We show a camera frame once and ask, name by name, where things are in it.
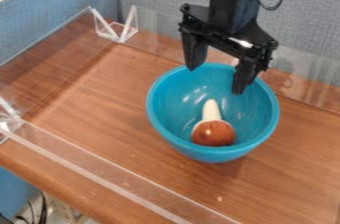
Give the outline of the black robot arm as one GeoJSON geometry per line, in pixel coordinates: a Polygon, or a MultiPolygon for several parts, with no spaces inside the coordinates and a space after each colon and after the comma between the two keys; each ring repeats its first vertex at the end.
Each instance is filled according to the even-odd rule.
{"type": "Polygon", "coordinates": [[[239,60],[233,92],[241,95],[270,67],[279,42],[258,25],[262,0],[210,0],[207,6],[183,4],[179,23],[185,62],[195,70],[217,48],[239,60]]]}

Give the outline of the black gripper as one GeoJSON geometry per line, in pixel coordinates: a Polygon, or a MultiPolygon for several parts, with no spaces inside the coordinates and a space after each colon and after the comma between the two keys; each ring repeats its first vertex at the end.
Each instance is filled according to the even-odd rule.
{"type": "Polygon", "coordinates": [[[211,23],[210,9],[191,4],[181,6],[179,31],[185,62],[194,71],[205,62],[209,46],[239,59],[235,67],[233,93],[242,95],[261,71],[267,71],[273,52],[279,42],[259,27],[253,19],[237,33],[229,33],[211,23]]]}

